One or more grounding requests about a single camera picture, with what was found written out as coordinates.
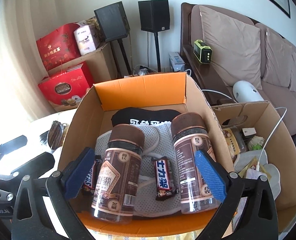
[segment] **small white box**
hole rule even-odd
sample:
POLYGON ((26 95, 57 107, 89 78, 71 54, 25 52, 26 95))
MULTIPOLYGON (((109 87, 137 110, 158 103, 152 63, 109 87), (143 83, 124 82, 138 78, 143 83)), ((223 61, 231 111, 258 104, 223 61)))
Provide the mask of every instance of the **small white box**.
POLYGON ((82 56, 95 51, 100 45, 99 37, 95 28, 95 25, 91 24, 81 26, 74 31, 75 39, 82 56))
POLYGON ((185 62, 177 52, 169 53, 169 67, 172 67, 175 72, 184 71, 185 62))

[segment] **speaker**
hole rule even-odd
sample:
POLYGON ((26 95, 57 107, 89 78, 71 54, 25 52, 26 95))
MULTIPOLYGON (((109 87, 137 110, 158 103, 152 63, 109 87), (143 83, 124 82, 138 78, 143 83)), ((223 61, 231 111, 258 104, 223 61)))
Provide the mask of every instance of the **speaker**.
POLYGON ((106 42, 128 36, 130 27, 122 2, 97 9, 95 15, 106 42))
POLYGON ((138 6, 142 31, 157 33, 169 30, 168 0, 139 1, 138 6))

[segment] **wooden armrest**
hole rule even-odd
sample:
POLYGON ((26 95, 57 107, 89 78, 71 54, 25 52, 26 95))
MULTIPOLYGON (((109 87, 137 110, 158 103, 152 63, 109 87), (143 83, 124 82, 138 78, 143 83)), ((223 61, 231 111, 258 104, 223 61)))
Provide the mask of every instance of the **wooden armrest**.
MULTIPOLYGON (((209 64, 202 64, 198 61, 195 54, 193 53, 192 46, 184 45, 183 51, 187 57, 189 64, 191 65, 192 70, 196 75, 201 89, 215 90, 228 95, 229 97, 231 96, 224 81, 218 75, 216 70, 209 64)), ((233 100, 226 98, 225 96, 218 93, 204 92, 204 94, 211 106, 234 103, 233 100)))

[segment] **blue gripper pad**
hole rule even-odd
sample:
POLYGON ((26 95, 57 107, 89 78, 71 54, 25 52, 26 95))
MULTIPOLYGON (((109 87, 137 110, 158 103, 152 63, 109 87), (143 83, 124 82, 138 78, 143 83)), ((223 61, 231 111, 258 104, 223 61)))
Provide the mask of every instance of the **blue gripper pad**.
POLYGON ((83 182, 95 163, 95 151, 86 147, 79 157, 67 167, 68 178, 65 179, 65 199, 77 197, 83 182))
POLYGON ((195 164, 215 199, 223 202, 227 196, 225 183, 200 150, 195 153, 195 164))

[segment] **brown jar lid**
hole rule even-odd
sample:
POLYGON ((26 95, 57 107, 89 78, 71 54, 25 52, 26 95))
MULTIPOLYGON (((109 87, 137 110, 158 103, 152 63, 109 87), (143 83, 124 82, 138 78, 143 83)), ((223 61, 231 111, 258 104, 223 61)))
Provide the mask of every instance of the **brown jar lid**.
POLYGON ((206 125, 202 117, 197 113, 183 113, 177 115, 171 122, 171 134, 174 138, 178 133, 188 128, 200 127, 206 130, 206 125))
POLYGON ((145 135, 139 128, 130 124, 118 124, 112 128, 109 141, 127 141, 144 148, 145 135))

